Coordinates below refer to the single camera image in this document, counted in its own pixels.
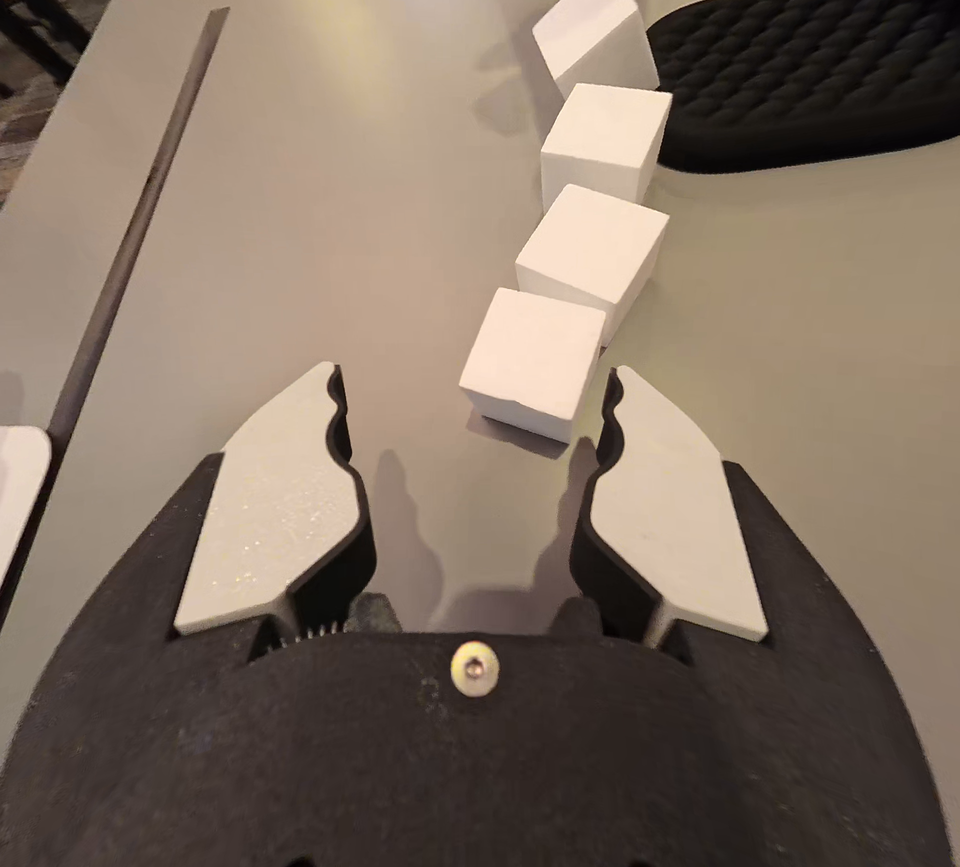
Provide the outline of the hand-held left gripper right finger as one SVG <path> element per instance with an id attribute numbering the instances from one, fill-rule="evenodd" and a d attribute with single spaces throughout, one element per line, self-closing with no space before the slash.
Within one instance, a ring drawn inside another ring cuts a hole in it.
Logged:
<path id="1" fill-rule="evenodd" d="M 759 643 L 769 626 L 726 477 L 704 431 L 632 368 L 612 367 L 570 573 L 603 633 L 662 646 L 677 623 Z"/>

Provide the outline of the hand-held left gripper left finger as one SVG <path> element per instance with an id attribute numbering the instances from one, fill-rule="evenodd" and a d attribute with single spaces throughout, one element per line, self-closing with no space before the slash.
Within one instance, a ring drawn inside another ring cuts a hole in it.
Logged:
<path id="1" fill-rule="evenodd" d="M 323 361 L 230 437 L 174 616 L 178 634 L 265 618 L 286 644 L 346 625 L 376 571 L 348 408 L 340 366 Z"/>

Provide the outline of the white hard foam cube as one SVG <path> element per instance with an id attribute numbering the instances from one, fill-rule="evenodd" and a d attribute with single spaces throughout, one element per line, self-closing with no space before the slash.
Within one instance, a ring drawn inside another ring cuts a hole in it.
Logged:
<path id="1" fill-rule="evenodd" d="M 660 87 L 636 0 L 558 0 L 534 23 L 532 34 L 564 100 L 579 84 Z"/>
<path id="2" fill-rule="evenodd" d="M 598 309 L 607 348 L 652 278 L 669 216 L 568 184 L 514 262 L 518 289 Z"/>
<path id="3" fill-rule="evenodd" d="M 606 314 L 509 288 L 493 294 L 459 379 L 479 415 L 569 445 Z"/>
<path id="4" fill-rule="evenodd" d="M 540 150 L 543 211 L 567 186 L 641 204 L 672 101 L 663 91 L 577 83 Z"/>

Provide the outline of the white and wooden document stand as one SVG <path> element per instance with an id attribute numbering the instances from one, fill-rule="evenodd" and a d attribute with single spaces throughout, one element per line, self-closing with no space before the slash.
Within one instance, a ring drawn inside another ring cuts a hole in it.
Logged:
<path id="1" fill-rule="evenodd" d="M 14 561 L 52 459 L 47 433 L 30 425 L 1 427 L 1 580 Z"/>

